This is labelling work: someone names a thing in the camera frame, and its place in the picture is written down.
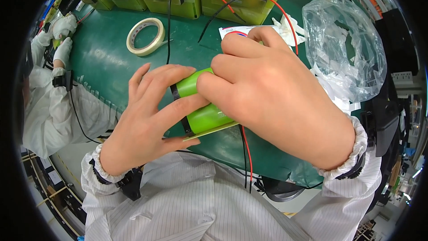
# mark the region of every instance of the black cable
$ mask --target black cable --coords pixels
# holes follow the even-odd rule
[[[305,189],[313,189],[313,188],[315,188],[315,187],[317,187],[318,185],[321,185],[323,182],[320,182],[319,184],[317,184],[317,185],[314,185],[314,186],[312,186],[312,187],[304,187]]]
[[[202,37],[204,36],[204,34],[205,34],[205,31],[207,30],[207,28],[208,28],[208,25],[211,23],[211,21],[217,16],[217,14],[218,13],[220,13],[224,8],[226,8],[227,6],[229,6],[232,2],[234,2],[235,0],[230,0],[229,2],[227,2],[226,4],[224,4],[223,6],[221,6],[221,8],[219,8],[215,13],[214,13],[214,15],[207,21],[207,23],[205,24],[205,27],[204,27],[204,29],[202,30],[202,33],[201,33],[201,36],[199,37],[199,40],[198,40],[198,43],[202,40]]]
[[[245,139],[243,138],[242,127],[238,125],[239,131],[241,133],[242,138],[242,146],[243,146],[243,160],[245,162],[245,189],[247,188],[247,148],[245,146]]]
[[[86,136],[85,132],[83,131],[82,125],[80,124],[79,117],[78,117],[78,112],[76,111],[76,107],[74,106],[74,101],[73,101],[73,94],[72,94],[72,91],[70,91],[70,98],[72,99],[72,104],[73,104],[74,113],[76,114],[76,118],[78,119],[78,123],[79,123],[80,129],[82,130],[83,135],[85,135],[85,137],[87,137],[87,138],[88,138],[88,140],[90,140],[90,141],[92,141],[92,142],[95,142],[95,143],[99,143],[99,144],[101,144],[102,142],[96,142],[96,141],[94,141],[93,139],[91,139],[91,138],[89,138],[88,136]]]
[[[171,1],[172,0],[168,1],[168,32],[167,32],[167,34],[168,34],[168,58],[167,58],[167,64],[169,64],[169,57],[171,56],[171,48],[169,46],[169,32],[171,29]]]

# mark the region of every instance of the wrist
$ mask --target wrist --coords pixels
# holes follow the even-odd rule
[[[104,142],[100,151],[100,163],[104,171],[111,176],[120,176],[133,168],[126,162],[123,155],[120,155],[120,149],[115,147],[112,140]]]
[[[55,59],[53,61],[53,68],[58,68],[58,67],[65,68],[66,66],[64,65],[64,63],[60,59]]]
[[[309,162],[325,170],[341,166],[352,152],[355,143],[355,129],[345,113],[338,110],[337,116],[320,123],[322,134],[318,140],[315,154]]]

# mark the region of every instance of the tape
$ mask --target tape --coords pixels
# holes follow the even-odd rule
[[[155,36],[153,41],[150,42],[149,45],[141,49],[136,49],[134,46],[136,35],[147,26],[157,26],[158,34]],[[163,41],[164,37],[165,37],[165,28],[163,27],[162,22],[156,18],[147,18],[138,22],[131,29],[131,31],[128,34],[128,37],[126,38],[126,47],[128,48],[129,51],[131,51],[133,54],[137,56],[146,56],[152,53],[153,51],[157,50],[157,48],[160,47],[161,45],[167,43],[167,41]]]

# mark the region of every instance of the finger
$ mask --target finger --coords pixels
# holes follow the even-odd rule
[[[167,65],[163,65],[161,67],[155,68],[152,71],[148,72],[146,75],[143,76],[142,81],[140,83],[140,85],[138,86],[138,90],[136,93],[136,97],[138,99],[141,99],[141,97],[144,95],[144,93],[146,92],[148,86],[150,85],[150,83],[152,82],[153,78],[161,73],[161,72],[165,72],[168,69],[177,67],[177,64],[167,64]]]
[[[221,41],[224,54],[241,58],[259,58],[266,52],[266,47],[250,38],[237,34],[228,34]]]
[[[189,77],[195,71],[194,67],[177,65],[156,74],[142,97],[145,99],[145,105],[150,104],[156,108],[169,86]]]
[[[146,63],[142,67],[138,68],[138,70],[133,74],[131,79],[129,79],[128,82],[128,94],[129,94],[129,100],[128,105],[131,103],[136,102],[136,92],[138,90],[138,86],[140,85],[142,77],[147,73],[147,71],[150,69],[150,63]]]
[[[155,115],[159,130],[162,132],[167,131],[182,120],[183,117],[209,103],[200,94],[193,94],[173,101]]]
[[[238,74],[248,66],[247,61],[232,55],[218,54],[212,59],[211,68],[216,76],[234,84],[238,80]]]
[[[281,50],[290,51],[287,43],[271,26],[258,26],[251,29],[248,38],[256,42],[263,41],[263,45]]]
[[[210,72],[203,72],[196,82],[196,89],[202,97],[216,105],[223,112],[228,111],[233,99],[234,85]]]
[[[192,145],[198,145],[201,143],[198,138],[183,141],[185,137],[174,137],[163,139],[162,150],[166,153],[186,149]]]

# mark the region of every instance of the black strap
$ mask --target black strap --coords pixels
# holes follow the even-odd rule
[[[107,181],[95,169],[95,160],[92,158],[89,161],[89,164],[92,165],[92,170],[97,177],[97,180],[103,184],[103,185],[110,185],[112,184],[110,181]],[[132,170],[128,171],[125,174],[125,177],[121,179],[120,181],[116,182],[115,185],[117,188],[120,188],[122,193],[127,196],[132,201],[136,201],[141,197],[140,193],[140,183],[142,178],[142,171],[141,166],[138,168],[133,168]]]
[[[47,33],[47,31],[49,31],[49,27],[51,27],[51,23],[45,23],[45,25],[43,26],[43,31]]]
[[[52,79],[52,86],[65,87],[67,91],[73,88],[73,70],[67,71],[62,76],[57,76]]]
[[[103,177],[101,177],[101,175],[98,173],[97,169],[95,169],[95,160],[93,158],[91,159],[91,161],[89,161],[89,164],[92,165],[92,170],[93,170],[95,176],[97,177],[97,180],[101,184],[103,184],[103,185],[110,185],[111,184],[110,181],[108,181],[108,180],[104,179]]]
[[[366,163],[366,152],[364,152],[361,156],[358,157],[355,166],[353,166],[350,171],[336,177],[336,179],[343,180],[345,178],[354,179],[358,177],[365,163]]]

